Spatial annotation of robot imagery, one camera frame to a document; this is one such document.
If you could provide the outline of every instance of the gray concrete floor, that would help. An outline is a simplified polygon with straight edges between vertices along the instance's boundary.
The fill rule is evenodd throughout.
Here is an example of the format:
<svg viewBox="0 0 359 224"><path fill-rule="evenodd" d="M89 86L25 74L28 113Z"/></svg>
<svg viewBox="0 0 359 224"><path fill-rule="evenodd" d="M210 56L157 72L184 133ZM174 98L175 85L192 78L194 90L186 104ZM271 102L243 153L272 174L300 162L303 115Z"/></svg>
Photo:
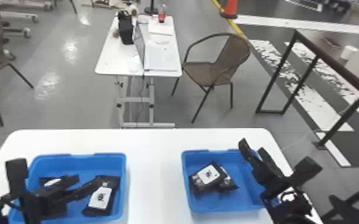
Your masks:
<svg viewBox="0 0 359 224"><path fill-rule="evenodd" d="M32 29L31 39L11 36L5 47L17 56L14 64L33 82L35 89L29 89L8 68L0 72L0 109L5 121L5 126L0 127L0 146L8 134L19 129L118 128L114 78L94 73L114 11L81 7L79 2L76 5L78 16L69 1L64 1L53 12L25 10L39 14L38 24L10 20L14 27ZM175 19L181 58L192 42L211 33L233 31L209 0L168 1L168 14ZM212 60L223 41L218 39L198 46L190 60ZM314 135L293 107L283 116L254 113L269 78L251 55L233 79L234 108L229 110L229 87L217 87L195 124L190 119L203 97L199 87L183 76L177 92L170 97L175 80L156 79L156 121L175 122L178 128L268 129L284 148L292 166L309 155L325 168L305 186L317 210L324 213L330 208L329 194L346 198L359 188L359 181L353 181L359 179L359 169L340 169L328 152L317 151L311 144ZM132 89L137 89L137 85L136 82ZM279 108L285 101L284 94L275 87L265 107ZM140 121L146 117L147 113L142 113Z"/></svg>

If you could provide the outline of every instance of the cable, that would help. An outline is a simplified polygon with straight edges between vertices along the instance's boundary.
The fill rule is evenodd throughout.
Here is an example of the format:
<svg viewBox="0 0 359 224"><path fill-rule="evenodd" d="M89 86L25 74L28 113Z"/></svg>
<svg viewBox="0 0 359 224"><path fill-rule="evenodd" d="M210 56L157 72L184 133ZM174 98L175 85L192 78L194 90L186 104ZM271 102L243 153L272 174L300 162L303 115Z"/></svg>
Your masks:
<svg viewBox="0 0 359 224"><path fill-rule="evenodd" d="M335 120L335 118L337 118L337 116L340 116L340 115L342 115L344 112L346 112L346 110L347 110L349 107L350 107L350 105L348 105L348 106L347 106L345 109L343 109L342 111L338 112L337 115L334 115L334 117L331 118L330 122L328 122L328 124L326 124L325 127L327 127L327 126L328 126L329 124L331 124L331 123L334 123L334 121L337 122L338 119ZM323 131L323 130L321 130L321 129L309 130L309 131L307 131L301 138L299 138L299 139L296 140L295 142L292 142L292 143L290 143L289 145L283 147L283 148L282 148L282 152L284 153L284 152L286 151L286 149L288 149L288 148L291 147L292 145L297 145L297 144L299 144L300 142L302 142L302 140L304 140L304 139L309 135L309 133L310 133L311 131L314 132L314 133L316 133L316 132L326 132L326 131Z"/></svg>
<svg viewBox="0 0 359 224"><path fill-rule="evenodd" d="M135 119L135 125L138 128L138 120L139 120L139 116L141 115L143 109L144 109L144 105L143 105L143 96L142 96L142 92L145 88L145 72L143 72L142 74L142 87L141 90L139 91L138 95L141 97L141 111L138 112L137 114L137 118Z"/></svg>

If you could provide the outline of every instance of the metal table leg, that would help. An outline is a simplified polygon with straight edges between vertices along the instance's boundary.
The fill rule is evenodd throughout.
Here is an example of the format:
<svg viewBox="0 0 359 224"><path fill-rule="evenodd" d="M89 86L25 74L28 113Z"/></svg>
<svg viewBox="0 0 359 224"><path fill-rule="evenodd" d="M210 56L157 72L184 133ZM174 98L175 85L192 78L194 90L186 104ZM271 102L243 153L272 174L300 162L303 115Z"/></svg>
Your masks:
<svg viewBox="0 0 359 224"><path fill-rule="evenodd" d="M331 139L331 137L338 131L338 129L352 116L352 114L355 113L355 111L359 108L359 98L350 105L344 114L340 117L340 119L331 127L331 129L326 133L326 135L319 141L314 142L316 147L319 150L326 150L326 147L324 146L325 143Z"/></svg>
<svg viewBox="0 0 359 224"><path fill-rule="evenodd" d="M130 97L126 96L126 87L130 84L125 84L123 82L117 81L118 93L117 93L117 107L119 108L119 124L121 128L136 128L136 127L157 127L157 128L174 128L175 123L155 123L154 122L154 79L151 77L149 86L149 96L148 97ZM138 103L148 103L149 104L149 121L148 122L125 122L124 121L124 111L126 102L138 102Z"/></svg>
<svg viewBox="0 0 359 224"><path fill-rule="evenodd" d="M273 111L273 110L262 110L262 106L264 104L264 101L266 100L268 94L270 93L271 88L273 87L274 83L276 82L276 79L278 78L278 76L280 75L280 71L284 66L284 63L286 62L289 54L291 53L292 47L296 42L296 31L293 33L293 36L291 38L291 41L287 47L287 50L285 50L285 53L283 55L283 57L281 58L280 64L278 64L276 71L274 72L270 82L268 83L268 86L266 88L266 90L263 93L262 98L260 99L260 102L258 104L258 107L256 108L255 113L279 113L278 111Z"/></svg>

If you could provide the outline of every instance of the white table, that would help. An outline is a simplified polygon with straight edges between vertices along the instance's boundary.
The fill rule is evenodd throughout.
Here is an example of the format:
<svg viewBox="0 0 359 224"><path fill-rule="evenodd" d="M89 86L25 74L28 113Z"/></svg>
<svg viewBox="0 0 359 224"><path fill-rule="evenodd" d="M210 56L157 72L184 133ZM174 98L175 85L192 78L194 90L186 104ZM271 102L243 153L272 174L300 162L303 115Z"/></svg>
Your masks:
<svg viewBox="0 0 359 224"><path fill-rule="evenodd" d="M172 17L167 17L174 24ZM107 32L106 41L100 53L95 72L100 75L114 75L117 78L117 108L119 109L119 124L121 127L175 127L174 123L155 123L154 122L154 77L180 77L182 75L180 55L178 53L177 36L155 35L148 32L147 24L141 24L140 28L145 43L148 42L168 42L166 46L173 48L176 52L175 60L177 71L145 71L141 64L135 45L124 45L120 38L114 38L112 33L118 28L118 18L113 19L110 30ZM127 97L127 87L132 79L123 77L144 77L148 79L149 97ZM149 103L149 122L134 123L124 122L123 115L126 102L148 102Z"/></svg>
<svg viewBox="0 0 359 224"><path fill-rule="evenodd" d="M260 224L272 223L266 209L236 213L195 214L188 207L181 168L184 150L237 148L246 138L264 147L286 176L292 169L265 129L90 129L20 130L0 149L0 196L8 192L4 162L40 154L122 152L127 158L124 215L111 223L128 224ZM314 210L314 220L322 223Z"/></svg>

